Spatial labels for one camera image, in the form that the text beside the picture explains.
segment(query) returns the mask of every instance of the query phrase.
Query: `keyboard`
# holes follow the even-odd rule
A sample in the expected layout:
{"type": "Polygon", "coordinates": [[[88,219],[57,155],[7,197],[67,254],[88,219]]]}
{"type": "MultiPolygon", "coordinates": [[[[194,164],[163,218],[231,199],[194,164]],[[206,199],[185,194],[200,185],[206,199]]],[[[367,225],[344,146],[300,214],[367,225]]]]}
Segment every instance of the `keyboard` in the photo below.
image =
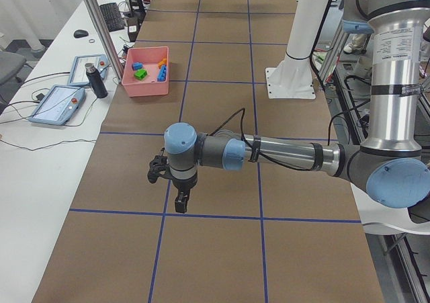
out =
{"type": "Polygon", "coordinates": [[[116,3],[102,4],[100,5],[100,10],[109,32],[124,29],[124,22],[122,21],[120,9],[118,9],[116,3]]]}

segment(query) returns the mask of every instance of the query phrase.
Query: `white desk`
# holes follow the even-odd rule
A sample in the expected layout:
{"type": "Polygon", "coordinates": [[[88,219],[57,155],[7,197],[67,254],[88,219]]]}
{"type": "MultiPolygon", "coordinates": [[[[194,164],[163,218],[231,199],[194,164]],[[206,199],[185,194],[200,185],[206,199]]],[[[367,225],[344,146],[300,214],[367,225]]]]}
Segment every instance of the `white desk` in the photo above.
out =
{"type": "MultiPolygon", "coordinates": [[[[99,3],[112,1],[121,0],[99,0],[99,3]]],[[[120,36],[128,39],[126,29],[111,32],[117,51],[124,45],[120,36]]],[[[97,53],[104,53],[103,47],[82,2],[29,79],[70,71],[76,55],[97,53]],[[87,30],[89,36],[75,39],[73,32],[77,29],[87,30]]],[[[20,120],[0,124],[2,139],[29,148],[62,140],[95,140],[114,96],[117,86],[114,77],[109,68],[105,79],[109,95],[94,103],[82,126],[57,128],[20,120]]],[[[67,78],[64,75],[31,81],[23,85],[12,102],[31,100],[33,91],[54,84],[65,85],[67,78]]],[[[68,124],[81,123],[94,99],[94,93],[88,89],[84,104],[68,124]]],[[[23,116],[28,116],[35,104],[17,106],[23,116]]],[[[8,107],[0,122],[16,118],[16,112],[8,107]]],[[[35,152],[0,143],[0,303],[31,302],[92,150],[90,142],[62,144],[35,152]]]]}

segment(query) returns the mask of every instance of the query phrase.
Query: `black cylinder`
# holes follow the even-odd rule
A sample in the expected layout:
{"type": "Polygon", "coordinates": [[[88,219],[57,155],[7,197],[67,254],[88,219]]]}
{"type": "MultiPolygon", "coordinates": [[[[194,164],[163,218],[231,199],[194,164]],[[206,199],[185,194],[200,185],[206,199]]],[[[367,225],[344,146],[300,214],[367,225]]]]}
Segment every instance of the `black cylinder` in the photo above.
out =
{"type": "Polygon", "coordinates": [[[94,94],[97,98],[104,98],[108,95],[105,84],[101,79],[99,71],[94,67],[93,63],[85,63],[85,70],[87,71],[87,77],[89,85],[91,86],[94,94]]]}

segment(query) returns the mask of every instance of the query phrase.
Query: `computer mouse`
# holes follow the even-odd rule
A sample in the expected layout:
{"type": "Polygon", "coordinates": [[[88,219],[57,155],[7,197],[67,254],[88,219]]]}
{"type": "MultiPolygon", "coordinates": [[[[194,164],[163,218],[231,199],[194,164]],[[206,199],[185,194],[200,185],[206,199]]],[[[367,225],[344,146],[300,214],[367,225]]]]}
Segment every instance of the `computer mouse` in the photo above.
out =
{"type": "Polygon", "coordinates": [[[83,38],[84,36],[88,36],[88,32],[85,30],[76,30],[73,36],[76,39],[83,38]]]}

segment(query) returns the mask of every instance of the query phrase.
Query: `red plastic bin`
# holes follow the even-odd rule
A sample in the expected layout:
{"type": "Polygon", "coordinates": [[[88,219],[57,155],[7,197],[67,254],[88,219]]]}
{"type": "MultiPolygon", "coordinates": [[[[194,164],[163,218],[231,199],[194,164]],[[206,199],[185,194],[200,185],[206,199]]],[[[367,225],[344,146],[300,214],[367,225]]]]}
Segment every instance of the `red plastic bin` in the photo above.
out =
{"type": "Polygon", "coordinates": [[[130,97],[167,95],[169,93],[169,47],[156,46],[152,48],[131,48],[127,52],[126,67],[122,77],[122,85],[130,97]],[[159,62],[167,59],[167,74],[165,81],[157,81],[159,62]],[[134,77],[132,64],[141,62],[148,75],[139,80],[134,77]]]}

